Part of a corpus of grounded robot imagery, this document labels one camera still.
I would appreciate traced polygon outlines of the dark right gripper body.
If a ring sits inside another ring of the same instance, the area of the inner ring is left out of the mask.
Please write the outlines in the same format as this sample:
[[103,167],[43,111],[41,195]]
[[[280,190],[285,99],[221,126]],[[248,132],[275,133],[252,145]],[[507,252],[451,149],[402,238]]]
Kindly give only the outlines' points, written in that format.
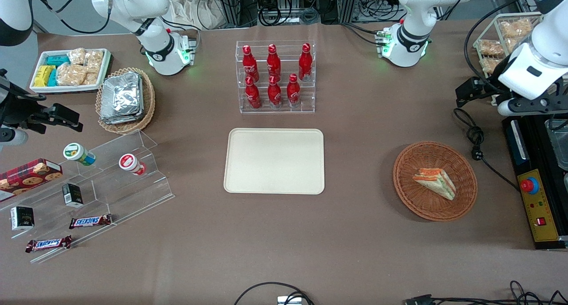
[[1,123],[16,126],[31,115],[32,100],[25,97],[27,92],[6,78],[7,72],[6,69],[0,70]]

